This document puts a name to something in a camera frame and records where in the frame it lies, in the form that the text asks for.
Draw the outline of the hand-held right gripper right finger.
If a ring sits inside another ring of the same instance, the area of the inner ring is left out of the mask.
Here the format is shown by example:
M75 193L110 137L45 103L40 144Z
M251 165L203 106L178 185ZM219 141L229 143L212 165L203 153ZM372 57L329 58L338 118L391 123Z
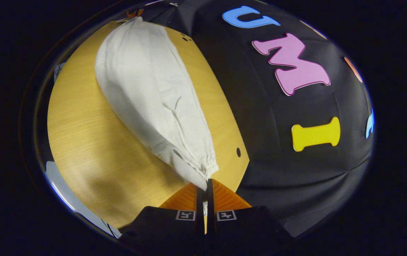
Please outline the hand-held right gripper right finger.
M252 207L215 179L208 181L207 249L285 249L293 237L265 206Z

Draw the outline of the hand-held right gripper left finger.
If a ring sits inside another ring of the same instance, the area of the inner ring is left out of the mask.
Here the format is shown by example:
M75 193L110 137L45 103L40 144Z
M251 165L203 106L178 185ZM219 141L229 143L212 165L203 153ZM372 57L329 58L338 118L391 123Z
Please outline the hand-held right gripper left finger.
M120 229L119 242L128 249L204 249L204 194L189 183L161 206L144 207Z

